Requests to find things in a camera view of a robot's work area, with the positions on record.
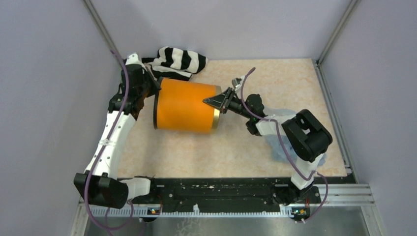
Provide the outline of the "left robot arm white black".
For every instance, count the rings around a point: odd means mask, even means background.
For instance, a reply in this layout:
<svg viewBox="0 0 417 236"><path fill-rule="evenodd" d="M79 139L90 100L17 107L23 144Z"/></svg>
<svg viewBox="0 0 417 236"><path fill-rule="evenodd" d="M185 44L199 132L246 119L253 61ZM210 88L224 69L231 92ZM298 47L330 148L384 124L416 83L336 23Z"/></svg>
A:
<svg viewBox="0 0 417 236"><path fill-rule="evenodd" d="M118 180L118 167L128 134L138 120L144 100L160 90L137 53L124 60L118 92L110 99L106 125L97 149L83 173L73 183L90 205L122 208L140 197L145 203L157 199L158 191L146 177Z"/></svg>

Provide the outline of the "translucent blue plastic bag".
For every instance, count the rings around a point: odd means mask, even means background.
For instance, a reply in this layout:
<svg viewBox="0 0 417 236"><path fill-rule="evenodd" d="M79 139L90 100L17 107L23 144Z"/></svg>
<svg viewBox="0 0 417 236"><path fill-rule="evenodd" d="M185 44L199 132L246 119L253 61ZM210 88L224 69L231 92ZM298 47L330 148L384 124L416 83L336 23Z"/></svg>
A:
<svg viewBox="0 0 417 236"><path fill-rule="evenodd" d="M288 109L266 108L268 119L276 119L279 134L266 134L265 139L272 147L273 158L277 161L289 162L289 158L297 165L324 164L326 151L333 142L330 132L307 109L299 112Z"/></svg>

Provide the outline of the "orange trash bin gold rim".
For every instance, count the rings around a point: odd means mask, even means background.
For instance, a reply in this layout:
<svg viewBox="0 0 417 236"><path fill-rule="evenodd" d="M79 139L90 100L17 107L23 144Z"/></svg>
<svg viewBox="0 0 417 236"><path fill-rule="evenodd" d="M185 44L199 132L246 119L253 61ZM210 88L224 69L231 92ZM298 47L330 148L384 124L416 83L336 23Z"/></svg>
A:
<svg viewBox="0 0 417 236"><path fill-rule="evenodd" d="M153 125L155 129L211 133L217 129L220 111L203 102L221 93L217 85L159 78L155 94Z"/></svg>

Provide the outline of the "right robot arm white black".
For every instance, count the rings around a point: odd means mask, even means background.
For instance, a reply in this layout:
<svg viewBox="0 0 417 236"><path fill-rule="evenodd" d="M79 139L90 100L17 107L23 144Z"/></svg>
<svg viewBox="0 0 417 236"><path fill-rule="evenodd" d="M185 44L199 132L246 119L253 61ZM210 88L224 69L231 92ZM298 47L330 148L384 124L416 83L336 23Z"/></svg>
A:
<svg viewBox="0 0 417 236"><path fill-rule="evenodd" d="M222 114L232 111L247 118L247 130L252 135L265 136L289 161L295 172L284 194L287 203L301 203L308 197L317 168L325 163L333 141L330 132L309 110L267 115L259 94L250 94L242 100L232 88L203 102Z"/></svg>

